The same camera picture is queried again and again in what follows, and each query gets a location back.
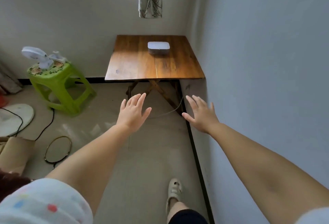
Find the wooden table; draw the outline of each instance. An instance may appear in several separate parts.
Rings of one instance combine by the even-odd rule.
[[[147,43],[150,41],[168,42],[170,44],[169,55],[150,55],[147,47]],[[151,90],[156,89],[176,109],[178,107],[167,96],[158,82],[160,80],[169,80],[177,95],[179,95],[174,80],[198,78],[205,78],[205,76],[185,36],[118,35],[105,81],[134,81],[126,92],[129,99],[131,91],[138,82],[148,80],[150,86],[145,91],[146,95]],[[182,113],[179,108],[176,111],[179,114]]]

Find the foot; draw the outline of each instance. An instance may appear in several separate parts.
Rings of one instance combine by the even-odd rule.
[[[177,201],[181,201],[181,193],[182,193],[182,184],[181,182],[173,178],[171,179],[168,187],[168,199],[167,199],[167,205],[166,205],[166,212],[167,215],[169,214],[170,210],[170,199],[175,198]]]

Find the black shorts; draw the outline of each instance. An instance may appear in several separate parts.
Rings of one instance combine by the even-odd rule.
[[[206,219],[197,211],[184,209],[177,212],[169,224],[208,224]]]

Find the black cable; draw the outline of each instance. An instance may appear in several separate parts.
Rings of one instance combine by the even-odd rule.
[[[52,118],[52,120],[51,120],[51,122],[50,122],[50,124],[48,124],[42,131],[41,131],[41,133],[40,133],[40,135],[35,139],[35,141],[36,140],[38,140],[39,139],[39,137],[42,135],[42,133],[53,123],[53,121],[54,121],[54,116],[55,116],[55,109],[54,108],[51,108],[52,109],[52,111],[53,111],[53,118]]]
[[[20,126],[19,126],[19,128],[18,128],[18,130],[17,130],[17,132],[16,132],[16,134],[15,134],[15,137],[17,137],[17,134],[19,133],[19,129],[22,127],[22,125],[23,125],[23,119],[19,116],[19,115],[17,115],[17,114],[15,114],[15,113],[13,113],[13,112],[11,112],[10,110],[7,110],[7,109],[4,109],[4,108],[2,108],[1,107],[1,109],[2,110],[6,110],[6,111],[8,111],[8,112],[10,112],[11,114],[14,114],[15,116],[17,116],[17,117],[19,117],[20,119],[21,119],[21,124],[20,124]]]

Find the wall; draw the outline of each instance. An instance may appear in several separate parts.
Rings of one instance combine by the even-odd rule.
[[[329,187],[328,0],[193,1],[187,36],[207,81],[184,93]],[[267,223],[217,143],[193,136],[216,223]]]
[[[23,46],[60,51],[86,77],[104,77],[118,34],[185,35],[190,0],[163,0],[163,18],[138,17],[138,0],[0,0],[0,60],[18,78]]]

